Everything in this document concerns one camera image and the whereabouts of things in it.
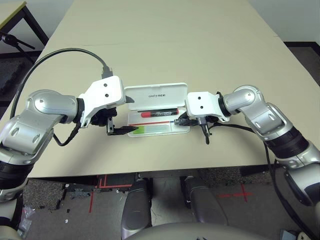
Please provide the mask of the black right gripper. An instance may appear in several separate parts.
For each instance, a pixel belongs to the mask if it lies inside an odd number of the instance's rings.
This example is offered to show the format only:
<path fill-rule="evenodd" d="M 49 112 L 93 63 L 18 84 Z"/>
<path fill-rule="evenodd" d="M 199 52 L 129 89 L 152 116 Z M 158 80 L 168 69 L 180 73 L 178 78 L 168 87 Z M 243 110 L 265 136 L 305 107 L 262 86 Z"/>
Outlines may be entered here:
<path fill-rule="evenodd" d="M 210 137 L 212 133 L 210 132 L 210 128 L 208 125 L 208 121 L 206 120 L 205 117 L 199 117 L 197 120 L 196 119 L 188 119 L 188 114 L 187 112 L 184 112 L 179 116 L 179 119 L 187 119 L 184 123 L 184 126 L 197 126 L 199 125 L 201 127 L 202 133 L 205 138 L 205 143 L 207 145 L 210 144 Z"/>

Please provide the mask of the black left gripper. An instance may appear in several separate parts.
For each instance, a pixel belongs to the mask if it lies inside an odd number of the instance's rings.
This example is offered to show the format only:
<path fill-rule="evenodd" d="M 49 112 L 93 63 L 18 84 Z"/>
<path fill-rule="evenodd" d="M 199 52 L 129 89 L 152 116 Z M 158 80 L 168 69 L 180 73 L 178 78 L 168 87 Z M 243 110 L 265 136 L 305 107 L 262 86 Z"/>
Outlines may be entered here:
<path fill-rule="evenodd" d="M 126 103 L 134 103 L 135 101 L 129 97 L 125 97 Z M 138 129 L 137 126 L 122 126 L 115 128 L 113 124 L 113 117 L 117 116 L 116 108 L 99 110 L 92 118 L 91 124 L 93 126 L 106 127 L 106 133 L 108 136 L 125 135 Z"/>

